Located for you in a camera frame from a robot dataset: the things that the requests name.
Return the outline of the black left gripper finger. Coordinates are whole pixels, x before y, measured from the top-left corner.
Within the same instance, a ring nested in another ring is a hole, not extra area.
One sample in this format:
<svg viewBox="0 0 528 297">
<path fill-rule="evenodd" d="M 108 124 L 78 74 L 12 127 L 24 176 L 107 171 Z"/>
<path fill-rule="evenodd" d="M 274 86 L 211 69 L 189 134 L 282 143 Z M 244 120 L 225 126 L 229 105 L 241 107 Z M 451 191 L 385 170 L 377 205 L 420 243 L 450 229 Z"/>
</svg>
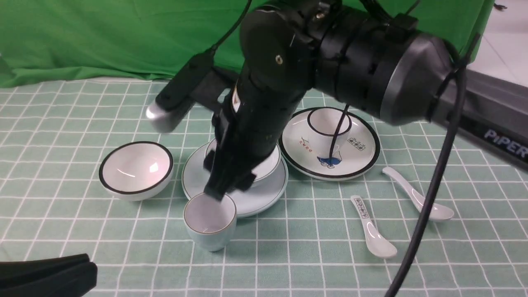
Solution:
<svg viewBox="0 0 528 297">
<path fill-rule="evenodd" d="M 68 268 L 31 271 L 21 262 L 1 263 L 2 297 L 83 297 L 97 285 L 98 268 L 92 262 Z"/>
</svg>

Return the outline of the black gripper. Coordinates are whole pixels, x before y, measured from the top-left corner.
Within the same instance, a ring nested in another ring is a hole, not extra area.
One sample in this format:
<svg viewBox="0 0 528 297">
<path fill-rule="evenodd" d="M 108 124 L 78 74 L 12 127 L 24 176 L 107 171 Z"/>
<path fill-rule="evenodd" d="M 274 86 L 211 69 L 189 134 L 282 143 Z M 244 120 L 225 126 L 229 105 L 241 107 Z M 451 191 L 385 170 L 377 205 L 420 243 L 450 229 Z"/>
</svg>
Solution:
<svg viewBox="0 0 528 297">
<path fill-rule="evenodd" d="M 227 99 L 214 113 L 212 124 L 217 148 L 204 161 L 209 172 L 203 192 L 221 201 L 236 189 L 246 191 L 255 176 L 252 170 L 264 162 L 283 133 L 305 93 L 313 86 L 306 74 L 241 74 L 230 95 L 238 95 L 236 111 Z"/>
</svg>

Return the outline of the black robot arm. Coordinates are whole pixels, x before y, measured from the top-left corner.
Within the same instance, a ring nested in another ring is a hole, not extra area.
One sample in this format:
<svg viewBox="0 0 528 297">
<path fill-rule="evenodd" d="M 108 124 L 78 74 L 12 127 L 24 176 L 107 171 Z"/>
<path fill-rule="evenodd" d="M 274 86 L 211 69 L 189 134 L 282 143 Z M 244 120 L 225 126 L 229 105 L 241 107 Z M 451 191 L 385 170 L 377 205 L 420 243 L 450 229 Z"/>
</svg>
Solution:
<svg viewBox="0 0 528 297">
<path fill-rule="evenodd" d="M 171 38 L 155 33 L 175 26 L 176 15 L 149 25 L 145 35 L 122 35 L 123 48 L 107 63 L 122 73 L 146 73 L 126 62 L 158 58 L 162 53 L 128 57 L 133 45 L 160 48 L 180 57 L 169 66 L 168 84 L 147 108 L 154 128 L 170 133 L 195 104 L 213 112 L 219 148 L 206 158 L 207 194 L 220 198 L 230 190 L 247 190 L 251 169 L 271 154 L 285 136 L 287 121 L 305 93 L 318 90 L 349 107 L 390 125 L 427 120 L 445 126 L 447 134 L 414 234 L 385 293 L 400 290 L 417 253 L 441 184 L 455 135 L 527 170 L 527 88 L 466 69 L 447 40 L 417 29 L 408 14 L 390 16 L 375 0 L 363 0 L 364 11 L 340 0 L 270 0 L 251 7 L 238 19 L 227 11 L 191 15 L 191 26 L 215 25 L 204 45 L 177 52 Z"/>
</svg>

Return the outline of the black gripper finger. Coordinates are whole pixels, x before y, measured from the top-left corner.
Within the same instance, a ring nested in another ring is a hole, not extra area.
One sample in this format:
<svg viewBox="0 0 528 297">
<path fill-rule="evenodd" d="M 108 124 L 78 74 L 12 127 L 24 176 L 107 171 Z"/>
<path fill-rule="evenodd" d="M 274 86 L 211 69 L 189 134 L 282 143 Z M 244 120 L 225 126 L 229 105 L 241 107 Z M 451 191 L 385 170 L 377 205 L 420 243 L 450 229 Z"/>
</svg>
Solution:
<svg viewBox="0 0 528 297">
<path fill-rule="evenodd" d="M 2 262 L 0 264 L 0 271 L 2 273 L 56 272 L 88 262 L 90 262 L 90 258 L 87 254 L 79 254 L 37 261 Z"/>
</svg>

